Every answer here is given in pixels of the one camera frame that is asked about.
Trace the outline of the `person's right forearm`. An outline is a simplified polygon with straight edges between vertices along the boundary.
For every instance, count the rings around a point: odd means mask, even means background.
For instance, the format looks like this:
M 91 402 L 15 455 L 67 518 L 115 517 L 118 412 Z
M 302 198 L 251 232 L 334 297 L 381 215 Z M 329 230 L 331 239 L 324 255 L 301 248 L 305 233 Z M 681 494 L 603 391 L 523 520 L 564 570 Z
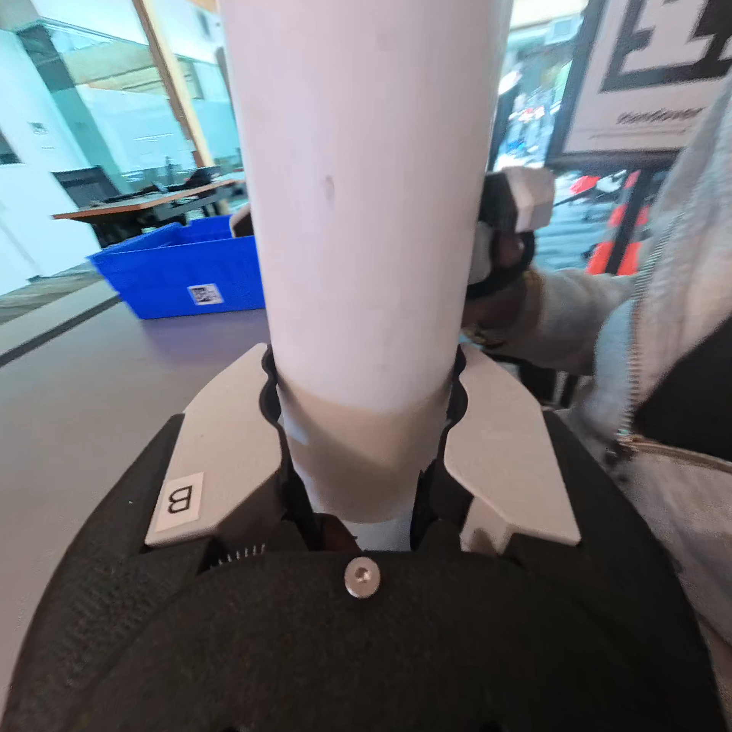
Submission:
M 526 298 L 499 352 L 536 366 L 590 376 L 626 371 L 630 315 L 640 275 L 590 275 L 581 270 L 529 270 Z

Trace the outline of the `blue storage bin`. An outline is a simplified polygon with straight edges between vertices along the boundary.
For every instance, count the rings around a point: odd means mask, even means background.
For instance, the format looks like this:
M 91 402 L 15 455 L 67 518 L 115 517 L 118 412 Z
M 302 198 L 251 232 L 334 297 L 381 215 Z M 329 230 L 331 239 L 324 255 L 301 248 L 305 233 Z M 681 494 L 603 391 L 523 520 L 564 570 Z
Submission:
M 142 320 L 262 310 L 251 223 L 235 237 L 231 215 L 172 223 L 88 257 Z

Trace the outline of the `framed marker sign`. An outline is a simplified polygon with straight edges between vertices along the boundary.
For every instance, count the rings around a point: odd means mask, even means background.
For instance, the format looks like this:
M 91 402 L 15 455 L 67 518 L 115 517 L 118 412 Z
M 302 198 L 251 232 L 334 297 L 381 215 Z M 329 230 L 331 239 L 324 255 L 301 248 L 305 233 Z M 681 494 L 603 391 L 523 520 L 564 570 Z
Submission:
M 730 69 L 730 1 L 589 2 L 547 162 L 687 144 Z

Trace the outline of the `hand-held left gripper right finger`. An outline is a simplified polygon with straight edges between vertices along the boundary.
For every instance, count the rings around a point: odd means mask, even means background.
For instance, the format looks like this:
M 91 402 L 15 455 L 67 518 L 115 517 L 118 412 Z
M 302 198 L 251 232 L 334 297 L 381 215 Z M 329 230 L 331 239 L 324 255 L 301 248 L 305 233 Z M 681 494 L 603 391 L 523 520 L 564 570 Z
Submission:
M 474 554 L 502 555 L 515 536 L 578 546 L 580 528 L 539 402 L 466 343 L 450 386 L 438 452 L 417 484 L 411 549 L 437 523 Z

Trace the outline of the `black office chair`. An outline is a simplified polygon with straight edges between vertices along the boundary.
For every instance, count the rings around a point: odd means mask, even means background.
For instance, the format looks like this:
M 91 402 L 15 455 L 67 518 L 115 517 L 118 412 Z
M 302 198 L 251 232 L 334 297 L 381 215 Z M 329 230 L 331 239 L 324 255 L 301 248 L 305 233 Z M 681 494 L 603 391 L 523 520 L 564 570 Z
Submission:
M 104 204 L 110 198 L 122 195 L 100 166 L 58 171 L 52 175 L 79 208 L 89 207 L 94 202 Z

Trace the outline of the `wooden table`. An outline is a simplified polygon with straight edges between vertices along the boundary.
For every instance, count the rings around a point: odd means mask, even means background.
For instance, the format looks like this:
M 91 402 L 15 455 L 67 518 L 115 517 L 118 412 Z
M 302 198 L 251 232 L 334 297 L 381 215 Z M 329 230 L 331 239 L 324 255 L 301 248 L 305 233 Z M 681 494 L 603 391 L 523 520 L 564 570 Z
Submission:
M 244 188 L 244 178 L 226 176 L 197 188 L 88 206 L 74 212 L 55 214 L 51 218 L 56 221 L 85 223 L 97 228 L 109 228 L 112 225 L 146 228 L 171 222 L 197 210 L 210 208 L 220 211 L 222 202 L 228 201 L 234 193 L 241 192 Z

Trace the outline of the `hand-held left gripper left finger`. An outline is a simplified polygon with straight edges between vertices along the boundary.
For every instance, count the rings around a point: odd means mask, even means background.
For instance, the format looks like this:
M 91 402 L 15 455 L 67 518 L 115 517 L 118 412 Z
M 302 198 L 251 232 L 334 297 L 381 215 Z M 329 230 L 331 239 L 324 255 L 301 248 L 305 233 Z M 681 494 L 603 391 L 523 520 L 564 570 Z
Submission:
M 258 343 L 185 409 L 145 545 L 204 538 L 226 551 L 261 551 L 289 520 L 313 548 L 314 511 L 280 415 L 271 346 Z

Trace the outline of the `person's right hand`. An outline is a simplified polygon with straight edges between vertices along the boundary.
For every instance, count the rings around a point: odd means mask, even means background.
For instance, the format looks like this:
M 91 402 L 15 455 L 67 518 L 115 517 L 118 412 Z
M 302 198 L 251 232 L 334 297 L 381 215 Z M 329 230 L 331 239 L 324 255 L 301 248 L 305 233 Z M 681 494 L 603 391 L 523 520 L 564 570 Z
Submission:
M 510 266 L 520 257 L 514 233 L 501 237 L 496 262 Z M 533 264 L 508 288 L 472 302 L 465 301 L 462 330 L 489 348 L 502 348 L 520 340 L 538 325 L 543 308 L 544 280 Z

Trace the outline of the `white plastic pipe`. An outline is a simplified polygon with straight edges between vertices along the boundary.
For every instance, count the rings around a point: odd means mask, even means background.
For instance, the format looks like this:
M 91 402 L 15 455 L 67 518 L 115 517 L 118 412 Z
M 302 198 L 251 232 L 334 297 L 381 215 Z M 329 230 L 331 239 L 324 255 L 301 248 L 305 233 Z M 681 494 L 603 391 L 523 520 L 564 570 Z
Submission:
M 292 461 L 403 515 L 444 425 L 512 2 L 220 2 Z

